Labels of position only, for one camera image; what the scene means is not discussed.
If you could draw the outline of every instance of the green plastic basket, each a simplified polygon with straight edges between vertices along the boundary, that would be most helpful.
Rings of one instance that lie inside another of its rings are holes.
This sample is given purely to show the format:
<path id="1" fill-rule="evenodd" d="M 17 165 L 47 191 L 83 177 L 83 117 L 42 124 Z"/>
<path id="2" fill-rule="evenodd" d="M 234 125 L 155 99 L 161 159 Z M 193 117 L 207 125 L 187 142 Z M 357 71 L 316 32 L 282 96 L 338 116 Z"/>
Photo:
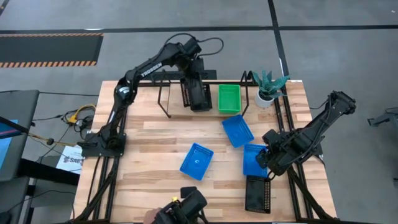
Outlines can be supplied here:
<path id="1" fill-rule="evenodd" d="M 218 110 L 220 113 L 235 114 L 241 111 L 241 86 L 218 85 Z"/>

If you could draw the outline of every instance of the blue plastic basket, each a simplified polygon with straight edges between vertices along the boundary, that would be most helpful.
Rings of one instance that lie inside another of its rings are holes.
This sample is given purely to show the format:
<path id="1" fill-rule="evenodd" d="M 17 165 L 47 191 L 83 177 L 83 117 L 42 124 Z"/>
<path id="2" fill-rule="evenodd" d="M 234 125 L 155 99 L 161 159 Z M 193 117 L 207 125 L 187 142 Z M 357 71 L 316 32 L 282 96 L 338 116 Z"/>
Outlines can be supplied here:
<path id="1" fill-rule="evenodd" d="M 234 147 L 240 147 L 254 140 L 248 125 L 242 115 L 230 117 L 222 122 L 226 135 Z"/>
<path id="2" fill-rule="evenodd" d="M 256 161 L 259 152 L 267 148 L 262 145 L 246 144 L 243 147 L 243 175 L 255 175 L 259 177 L 267 177 L 267 168 L 261 169 Z"/>
<path id="3" fill-rule="evenodd" d="M 213 151 L 193 143 L 180 167 L 180 171 L 196 180 L 202 180 L 213 154 Z"/>

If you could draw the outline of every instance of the gray floor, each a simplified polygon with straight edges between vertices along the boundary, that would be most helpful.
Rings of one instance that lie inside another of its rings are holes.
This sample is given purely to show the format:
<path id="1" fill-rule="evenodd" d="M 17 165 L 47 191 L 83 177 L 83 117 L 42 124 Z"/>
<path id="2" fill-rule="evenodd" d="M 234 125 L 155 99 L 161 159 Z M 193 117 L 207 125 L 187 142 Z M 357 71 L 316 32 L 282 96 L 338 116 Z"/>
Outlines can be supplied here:
<path id="1" fill-rule="evenodd" d="M 280 26 L 398 24 L 395 0 L 275 0 L 275 8 Z M 260 0 L 173 0 L 168 4 L 160 0 L 10 0 L 0 17 L 0 30 L 271 24 L 267 1 Z M 0 91 L 96 94 L 102 80 L 118 79 L 157 53 L 172 34 L 106 34 L 95 67 L 0 69 Z M 205 67 L 217 69 L 219 78 L 238 78 L 243 70 L 267 69 L 281 74 L 273 31 L 192 34 L 199 39 L 224 39 L 224 51 L 205 59 Z M 394 79 L 398 30 L 282 31 L 281 35 L 290 74 L 303 80 L 312 106 L 322 103 L 332 90 L 343 90 L 357 100 L 355 114 L 335 123 L 322 144 L 338 216 L 343 220 L 396 223 L 398 189 L 392 181 L 398 177 L 396 130 L 391 124 L 371 128 L 366 119 L 381 114 L 384 108 L 398 106 Z M 217 42 L 203 44 L 204 51 L 217 47 Z M 41 95 L 35 117 L 53 116 L 95 102 L 96 97 Z M 57 139 L 65 129 L 60 121 L 43 121 L 32 132 Z M 71 131 L 64 140 L 78 139 Z M 29 141 L 24 157 L 36 160 L 46 151 Z M 66 202 L 37 209 L 33 223 L 65 221 L 70 209 Z"/>

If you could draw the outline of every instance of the wooden table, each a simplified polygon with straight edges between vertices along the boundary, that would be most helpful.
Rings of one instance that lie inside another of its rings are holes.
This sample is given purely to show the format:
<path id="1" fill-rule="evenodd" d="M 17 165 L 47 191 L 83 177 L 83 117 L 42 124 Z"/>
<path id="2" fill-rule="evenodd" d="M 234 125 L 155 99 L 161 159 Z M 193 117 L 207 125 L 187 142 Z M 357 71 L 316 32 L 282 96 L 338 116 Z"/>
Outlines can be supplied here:
<path id="1" fill-rule="evenodd" d="M 99 93 L 93 132 L 105 124 L 113 105 L 116 81 L 105 81 Z M 286 84 L 290 109 L 296 128 L 305 126 L 312 117 L 301 81 Z M 256 106 L 254 94 L 257 87 L 249 87 L 249 108 L 244 115 L 255 140 L 263 144 L 261 136 L 268 130 L 279 130 L 275 106 L 262 109 Z M 140 87 L 135 102 L 127 112 L 125 132 L 126 150 L 121 158 L 111 222 L 141 222 L 146 211 L 164 207 L 173 196 L 180 195 L 180 188 L 197 186 L 206 197 L 205 214 L 210 222 L 287 222 L 295 221 L 287 174 L 276 177 L 271 183 L 271 214 L 244 210 L 246 178 L 243 176 L 243 148 L 232 147 L 221 121 L 226 115 L 218 112 L 218 86 L 211 85 L 213 109 L 194 113 L 184 108 L 179 84 L 163 87 L 161 102 L 172 115 L 168 119 L 157 105 L 159 87 Z M 242 87 L 242 106 L 246 105 Z M 285 109 L 285 127 L 287 117 Z M 213 159 L 202 181 L 181 173 L 179 168 L 191 148 L 197 142 L 214 151 Z M 84 161 L 76 192 L 75 211 L 80 214 L 86 207 L 88 191 L 96 158 Z M 100 176 L 98 166 L 93 196 Z M 304 165 L 309 191 L 331 216 L 336 216 L 325 169 L 320 161 L 310 158 Z M 301 214 L 305 217 L 302 195 L 298 191 Z M 103 197 L 101 213 L 104 217 Z"/>

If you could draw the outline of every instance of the succulent plant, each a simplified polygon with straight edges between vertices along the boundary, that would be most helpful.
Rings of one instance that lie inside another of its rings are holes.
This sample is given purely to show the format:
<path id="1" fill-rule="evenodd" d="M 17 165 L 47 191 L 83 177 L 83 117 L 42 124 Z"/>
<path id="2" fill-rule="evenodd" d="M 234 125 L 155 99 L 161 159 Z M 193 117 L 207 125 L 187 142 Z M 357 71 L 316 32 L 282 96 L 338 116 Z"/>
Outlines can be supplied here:
<path id="1" fill-rule="evenodd" d="M 287 75 L 272 81 L 272 71 L 267 74 L 266 71 L 263 70 L 262 80 L 256 72 L 253 72 L 253 78 L 259 85 L 260 96 L 263 96 L 264 98 L 277 98 L 284 96 L 283 93 L 278 92 L 278 89 L 282 88 L 290 77 Z"/>

